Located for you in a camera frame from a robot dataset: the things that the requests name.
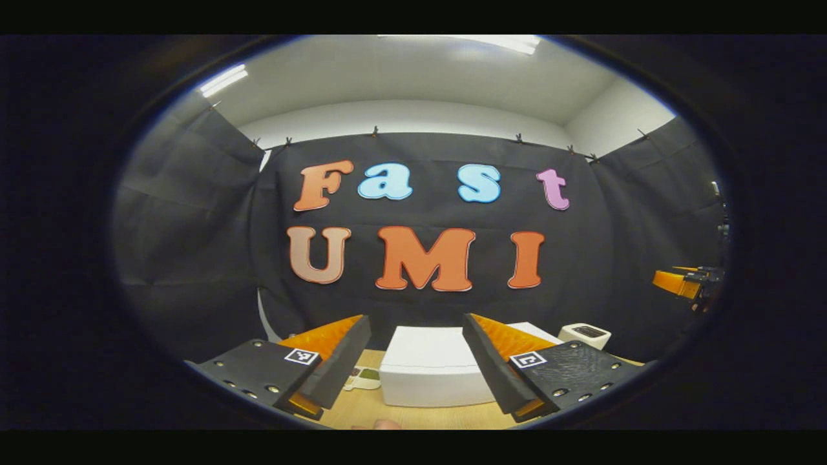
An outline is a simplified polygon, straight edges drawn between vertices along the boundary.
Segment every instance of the table surface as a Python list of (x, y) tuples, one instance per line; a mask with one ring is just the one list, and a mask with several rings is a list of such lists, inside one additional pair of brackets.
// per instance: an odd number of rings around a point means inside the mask
[[(384, 355), (383, 351), (365, 350), (356, 364), (378, 370)], [(642, 365), (623, 358), (620, 360)], [(378, 419), (391, 419), (403, 429), (507, 429), (518, 424), (511, 415), (503, 414), (496, 402), (438, 408), (386, 405), (382, 399), (381, 387), (371, 391), (342, 391), (333, 407), (325, 410), (319, 421), (308, 421), (333, 429), (351, 429), (353, 426), (372, 428)]]

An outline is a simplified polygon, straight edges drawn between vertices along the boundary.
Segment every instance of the orange letter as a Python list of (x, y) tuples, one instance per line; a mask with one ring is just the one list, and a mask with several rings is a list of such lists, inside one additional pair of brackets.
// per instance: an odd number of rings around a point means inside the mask
[(511, 235), (511, 242), (517, 244), (517, 261), (514, 263), (514, 276), (509, 280), (512, 289), (527, 289), (540, 284), (537, 274), (537, 260), (540, 255), (540, 244), (546, 237), (539, 232), (515, 232)]
[(342, 175), (334, 172), (327, 176), (326, 174), (329, 171), (341, 171), (347, 175), (353, 171), (353, 164), (350, 160), (344, 160), (326, 165), (308, 166), (303, 169), (302, 196), (293, 205), (293, 210), (303, 212), (304, 210), (323, 209), (327, 207), (327, 204), (330, 204), (330, 199), (324, 196), (323, 189), (327, 189), (330, 194), (334, 194), (339, 190)]
[(299, 278), (319, 284), (330, 284), (340, 277), (345, 267), (345, 239), (351, 236), (347, 228), (324, 228), (327, 238), (327, 268), (317, 270), (310, 265), (310, 239), (316, 230), (304, 226), (288, 228), (290, 236), (290, 266)]
[(469, 229), (446, 229), (430, 252), (425, 252), (416, 233), (405, 226), (388, 226), (379, 230), (385, 240), (385, 274), (376, 280), (380, 289), (402, 290), (402, 266), (417, 289), (422, 289), (439, 268), (439, 277), (431, 284), (435, 290), (463, 291), (471, 288), (468, 280), (468, 248), (476, 238)]

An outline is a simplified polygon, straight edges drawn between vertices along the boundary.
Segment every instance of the light blue letter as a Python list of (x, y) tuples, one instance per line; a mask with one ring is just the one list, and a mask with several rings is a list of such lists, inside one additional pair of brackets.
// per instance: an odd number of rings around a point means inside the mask
[(466, 202), (494, 202), (500, 196), (500, 172), (491, 165), (465, 165), (457, 171), (460, 197)]
[(359, 184), (359, 195), (365, 199), (381, 199), (387, 197), (391, 200), (401, 200), (413, 193), (408, 186), (408, 178), (411, 171), (407, 166), (399, 163), (383, 163), (374, 165), (365, 171), (368, 179)]

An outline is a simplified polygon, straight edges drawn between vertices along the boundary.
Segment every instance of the small white box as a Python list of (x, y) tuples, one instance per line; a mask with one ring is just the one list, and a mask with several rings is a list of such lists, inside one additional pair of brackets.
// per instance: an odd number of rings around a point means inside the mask
[(562, 341), (583, 341), (593, 348), (603, 350), (612, 333), (605, 329), (585, 323), (567, 324), (560, 329), (558, 336)]
[[(530, 323), (509, 326), (562, 343)], [(387, 405), (453, 407), (495, 401), (462, 328), (397, 326), (379, 373)]]

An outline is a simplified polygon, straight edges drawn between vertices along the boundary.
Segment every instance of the fluorescent light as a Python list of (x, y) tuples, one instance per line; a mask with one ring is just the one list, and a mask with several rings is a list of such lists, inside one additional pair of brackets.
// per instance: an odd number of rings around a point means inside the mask
[(201, 86), (201, 93), (204, 97), (209, 97), (245, 76), (247, 76), (247, 72), (244, 70), (244, 65), (238, 65), (221, 73), (215, 79), (210, 79), (205, 85)]
[(475, 36), (460, 36), (457, 34), (434, 34), (426, 36), (405, 35), (405, 34), (379, 34), (379, 37), (449, 37), (452, 39), (463, 39), (467, 41), (477, 41), (493, 46), (500, 46), (510, 50), (522, 52), (526, 55), (531, 55), (537, 49), (540, 39), (536, 36), (527, 35), (506, 35), (506, 36), (492, 36), (492, 35), (475, 35)]

